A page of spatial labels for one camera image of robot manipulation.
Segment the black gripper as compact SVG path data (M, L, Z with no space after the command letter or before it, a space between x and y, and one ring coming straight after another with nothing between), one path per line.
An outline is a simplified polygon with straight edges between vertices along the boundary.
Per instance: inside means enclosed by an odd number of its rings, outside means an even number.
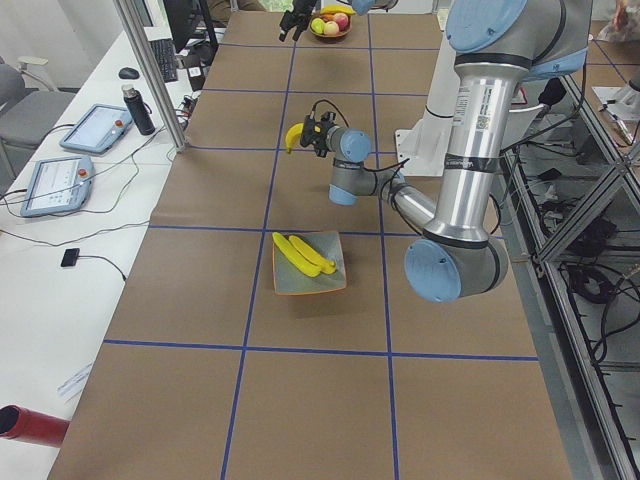
M328 146L328 133L334 127L334 114L324 113L320 119L313 114L305 117L302 134L299 140L303 148L312 146L318 157L325 158L330 149Z
M288 19L279 23L279 40L284 42L289 31L293 28L292 39L297 41L306 30L316 5L315 0L294 0L292 8L287 12Z

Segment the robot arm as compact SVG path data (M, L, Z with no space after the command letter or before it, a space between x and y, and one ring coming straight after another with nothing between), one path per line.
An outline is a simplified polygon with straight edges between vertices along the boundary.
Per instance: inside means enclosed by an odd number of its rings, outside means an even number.
M588 1L457 1L445 36L460 85L439 195L430 199L397 173L364 165L371 141L339 126L331 113L309 114L288 145L333 156L330 199L387 201L420 237L404 257L413 290L451 302L497 287L507 272L505 249L484 228L493 176L516 88L585 64L592 5Z
M396 6L397 0L375 1L354 0L347 4L352 6L357 15L364 15L370 10L390 10ZM294 30L293 41L296 42L300 35L309 27L312 14L316 7L316 0L294 0L292 9L286 10L279 23L279 40L284 42L290 30Z

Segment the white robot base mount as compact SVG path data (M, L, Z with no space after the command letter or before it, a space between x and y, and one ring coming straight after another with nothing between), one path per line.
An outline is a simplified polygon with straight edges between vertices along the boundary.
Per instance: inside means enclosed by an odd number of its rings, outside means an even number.
M442 132L429 129L398 129L394 135L399 162L405 177L441 177L447 141Z

